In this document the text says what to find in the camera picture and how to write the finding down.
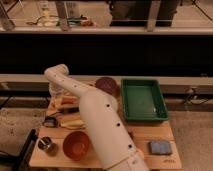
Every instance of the gray sponge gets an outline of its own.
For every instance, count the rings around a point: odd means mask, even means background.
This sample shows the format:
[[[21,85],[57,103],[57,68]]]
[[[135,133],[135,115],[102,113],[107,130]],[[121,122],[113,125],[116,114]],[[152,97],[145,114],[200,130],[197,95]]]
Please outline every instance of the gray sponge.
[[[152,140],[149,142],[151,154],[169,155],[172,154],[172,148],[169,141]]]

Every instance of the metal rod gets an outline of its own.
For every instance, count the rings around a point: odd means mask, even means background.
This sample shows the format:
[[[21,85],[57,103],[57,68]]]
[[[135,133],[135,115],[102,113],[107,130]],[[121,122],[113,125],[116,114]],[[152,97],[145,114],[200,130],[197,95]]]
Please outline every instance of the metal rod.
[[[158,17],[158,12],[160,9],[160,0],[154,0],[151,3],[150,11],[149,11],[149,17],[148,17],[148,23],[147,23],[147,31],[148,32],[153,32],[155,25],[156,25],[156,20]]]
[[[67,21],[67,13],[65,9],[65,4],[63,1],[56,1],[56,8],[59,16],[59,23],[61,30],[68,31],[69,30],[69,24]]]

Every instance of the red object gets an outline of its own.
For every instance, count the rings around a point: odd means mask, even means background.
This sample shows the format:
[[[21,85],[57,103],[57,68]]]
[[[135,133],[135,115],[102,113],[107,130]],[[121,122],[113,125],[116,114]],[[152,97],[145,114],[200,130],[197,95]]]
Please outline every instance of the red object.
[[[74,131],[64,139],[63,151],[67,157],[78,161],[86,155],[89,144],[90,140],[86,133]]]
[[[95,87],[101,89],[102,91],[117,96],[118,85],[116,81],[111,77],[101,77],[95,82]]]

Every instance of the food item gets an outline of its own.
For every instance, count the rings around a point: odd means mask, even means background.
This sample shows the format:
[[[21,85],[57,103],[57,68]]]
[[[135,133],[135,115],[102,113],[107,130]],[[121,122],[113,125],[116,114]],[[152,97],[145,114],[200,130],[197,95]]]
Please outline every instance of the food item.
[[[99,78],[95,82],[95,87],[115,97],[118,95],[119,92],[119,87],[116,81],[111,77]]]
[[[84,122],[81,119],[61,122],[61,127],[68,129],[83,129],[85,128]]]

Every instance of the gray floor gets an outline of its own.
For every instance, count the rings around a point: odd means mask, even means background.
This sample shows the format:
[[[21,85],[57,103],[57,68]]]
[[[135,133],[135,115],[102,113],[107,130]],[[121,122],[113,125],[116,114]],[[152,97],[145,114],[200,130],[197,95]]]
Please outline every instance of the gray floor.
[[[182,99],[165,101],[183,164],[181,171],[212,171],[213,101],[202,105],[182,104]],[[0,110],[0,150],[18,154],[29,131],[41,125],[47,104],[44,97],[12,97]],[[30,155],[31,150],[20,170],[38,170],[27,167]],[[0,170],[10,168],[2,165]]]

